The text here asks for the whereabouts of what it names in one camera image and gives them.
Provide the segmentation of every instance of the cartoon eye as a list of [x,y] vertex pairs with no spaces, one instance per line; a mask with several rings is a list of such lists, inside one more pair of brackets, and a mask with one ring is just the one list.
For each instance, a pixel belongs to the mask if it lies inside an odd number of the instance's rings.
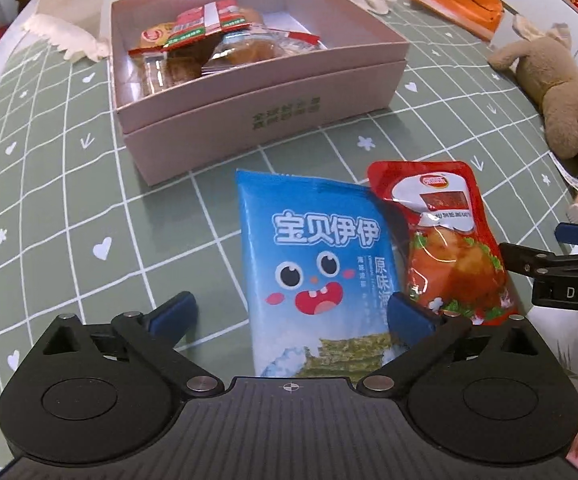
[[282,288],[294,290],[303,284],[303,270],[293,262],[282,262],[275,268],[275,280]]
[[318,270],[329,278],[333,278],[340,270],[338,256],[331,251],[322,251],[322,253],[318,254],[316,257],[316,265],[318,266]]

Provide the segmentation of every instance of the ribbed black surface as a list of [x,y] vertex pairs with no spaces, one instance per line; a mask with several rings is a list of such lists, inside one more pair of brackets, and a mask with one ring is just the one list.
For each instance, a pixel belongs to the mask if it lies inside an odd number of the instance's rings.
[[189,402],[160,441],[130,458],[79,469],[22,459],[0,478],[578,480],[578,472],[556,459],[515,469],[461,462],[423,441],[394,402],[363,397],[343,379],[241,378],[223,396]]

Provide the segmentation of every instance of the metal screw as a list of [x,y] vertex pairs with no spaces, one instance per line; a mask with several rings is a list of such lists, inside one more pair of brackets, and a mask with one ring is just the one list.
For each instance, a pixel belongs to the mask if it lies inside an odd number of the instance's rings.
[[218,386],[218,381],[206,375],[198,375],[187,381],[187,387],[194,392],[210,392],[216,386]]
[[393,388],[394,382],[386,375],[370,375],[363,381],[365,387],[375,392],[386,392]]

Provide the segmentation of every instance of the blue snack package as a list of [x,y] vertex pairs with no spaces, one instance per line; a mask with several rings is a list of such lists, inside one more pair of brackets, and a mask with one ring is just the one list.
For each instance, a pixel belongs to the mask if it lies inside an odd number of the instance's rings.
[[368,187],[238,170],[256,375],[348,376],[395,357],[386,319],[400,290]]

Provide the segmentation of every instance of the cartoon mouth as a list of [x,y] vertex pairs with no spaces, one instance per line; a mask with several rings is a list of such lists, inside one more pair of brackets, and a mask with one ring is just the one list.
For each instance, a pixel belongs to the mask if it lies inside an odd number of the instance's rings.
[[331,282],[320,290],[303,290],[295,296],[295,306],[303,314],[322,314],[342,301],[342,286]]

